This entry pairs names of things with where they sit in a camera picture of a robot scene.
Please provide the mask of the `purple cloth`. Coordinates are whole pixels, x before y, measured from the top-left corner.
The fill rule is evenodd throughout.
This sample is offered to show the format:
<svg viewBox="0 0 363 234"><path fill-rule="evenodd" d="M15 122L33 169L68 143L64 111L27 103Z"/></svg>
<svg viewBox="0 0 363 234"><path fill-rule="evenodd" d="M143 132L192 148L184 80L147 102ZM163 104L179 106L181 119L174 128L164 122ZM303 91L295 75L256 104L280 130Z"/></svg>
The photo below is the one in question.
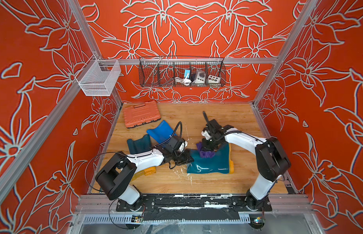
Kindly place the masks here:
<svg viewBox="0 0 363 234"><path fill-rule="evenodd" d="M202 159L211 159L215 157L215 151L205 149L202 142L198 142L196 146Z"/></svg>

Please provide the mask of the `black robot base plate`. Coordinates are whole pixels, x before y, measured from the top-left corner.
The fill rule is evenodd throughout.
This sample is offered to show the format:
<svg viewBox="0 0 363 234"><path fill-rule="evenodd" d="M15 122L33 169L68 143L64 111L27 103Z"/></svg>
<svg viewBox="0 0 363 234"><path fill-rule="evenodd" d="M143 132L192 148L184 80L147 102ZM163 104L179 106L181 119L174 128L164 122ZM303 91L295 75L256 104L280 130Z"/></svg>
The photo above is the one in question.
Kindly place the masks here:
<svg viewBox="0 0 363 234"><path fill-rule="evenodd" d="M246 202L245 194L144 194L141 207L135 212L208 208L251 212Z"/></svg>

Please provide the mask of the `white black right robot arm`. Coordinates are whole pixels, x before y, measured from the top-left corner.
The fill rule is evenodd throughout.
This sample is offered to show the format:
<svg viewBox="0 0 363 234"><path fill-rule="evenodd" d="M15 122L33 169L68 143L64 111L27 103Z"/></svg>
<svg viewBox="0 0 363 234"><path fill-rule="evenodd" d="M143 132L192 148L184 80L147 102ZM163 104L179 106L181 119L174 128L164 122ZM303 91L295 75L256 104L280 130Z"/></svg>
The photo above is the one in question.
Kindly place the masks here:
<svg viewBox="0 0 363 234"><path fill-rule="evenodd" d="M203 150L217 150L223 143L231 143L255 155L259 175L249 189L249 197L255 201L263 200L279 177L291 167L284 148L275 137L253 136L231 125L221 126L215 119L208 118L202 136Z"/></svg>

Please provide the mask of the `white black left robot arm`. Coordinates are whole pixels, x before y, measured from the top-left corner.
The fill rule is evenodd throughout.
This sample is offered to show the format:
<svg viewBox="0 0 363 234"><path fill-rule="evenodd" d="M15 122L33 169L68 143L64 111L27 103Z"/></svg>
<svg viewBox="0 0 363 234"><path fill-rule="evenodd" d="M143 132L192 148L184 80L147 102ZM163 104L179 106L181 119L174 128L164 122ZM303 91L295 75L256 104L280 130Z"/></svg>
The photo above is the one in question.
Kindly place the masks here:
<svg viewBox="0 0 363 234"><path fill-rule="evenodd" d="M188 143L180 136L172 136L151 150L134 155L119 151L97 172L95 181L109 200L120 199L137 206L142 203L142 194L130 184L133 176L145 169L171 163L175 166L193 162Z"/></svg>

